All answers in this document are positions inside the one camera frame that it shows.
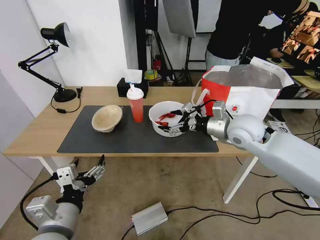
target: computer screen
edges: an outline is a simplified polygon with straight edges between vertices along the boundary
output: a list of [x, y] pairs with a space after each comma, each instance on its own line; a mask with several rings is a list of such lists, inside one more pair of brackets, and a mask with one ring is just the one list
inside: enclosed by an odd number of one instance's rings
[[280, 49], [296, 63], [316, 66], [320, 62], [320, 13], [310, 11]]

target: red drink cup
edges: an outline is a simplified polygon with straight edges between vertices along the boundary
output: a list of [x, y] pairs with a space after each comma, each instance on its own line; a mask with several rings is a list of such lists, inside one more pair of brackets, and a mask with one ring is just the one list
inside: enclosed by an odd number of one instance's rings
[[127, 98], [130, 102], [133, 119], [138, 123], [143, 121], [143, 95], [143, 91], [140, 88], [135, 88], [130, 83]]

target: fire extinguisher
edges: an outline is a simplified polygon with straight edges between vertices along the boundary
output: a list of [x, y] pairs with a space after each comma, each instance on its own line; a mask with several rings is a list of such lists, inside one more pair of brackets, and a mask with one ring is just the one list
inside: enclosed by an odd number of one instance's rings
[[153, 69], [154, 70], [160, 70], [161, 69], [161, 60], [160, 55], [156, 55], [153, 60]]

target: table leg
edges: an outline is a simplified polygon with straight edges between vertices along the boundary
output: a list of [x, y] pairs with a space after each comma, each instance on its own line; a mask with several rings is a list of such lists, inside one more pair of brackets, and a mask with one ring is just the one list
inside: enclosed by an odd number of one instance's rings
[[250, 173], [253, 166], [258, 161], [258, 157], [248, 157], [241, 166], [240, 170], [238, 171], [235, 178], [232, 180], [230, 186], [228, 187], [227, 191], [223, 195], [223, 201], [224, 203], [229, 203], [233, 195], [236, 193], [238, 188], [241, 186], [244, 179], [247, 177], [247, 175]]
[[66, 166], [70, 164], [73, 160], [73, 157], [30, 157], [37, 158], [46, 168], [46, 170], [52, 175], [57, 171], [59, 167]]

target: red and white bag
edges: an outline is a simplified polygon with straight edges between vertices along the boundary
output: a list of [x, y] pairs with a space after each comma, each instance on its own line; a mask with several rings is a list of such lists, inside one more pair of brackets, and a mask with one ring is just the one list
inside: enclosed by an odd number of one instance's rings
[[[196, 103], [200, 81], [202, 93]], [[254, 57], [250, 64], [239, 66], [213, 66], [203, 74], [192, 93], [194, 106], [210, 99], [225, 101], [233, 116], [251, 114], [261, 121], [267, 115], [280, 89], [293, 84], [285, 70], [277, 65]], [[206, 115], [212, 116], [214, 102], [205, 105]]]

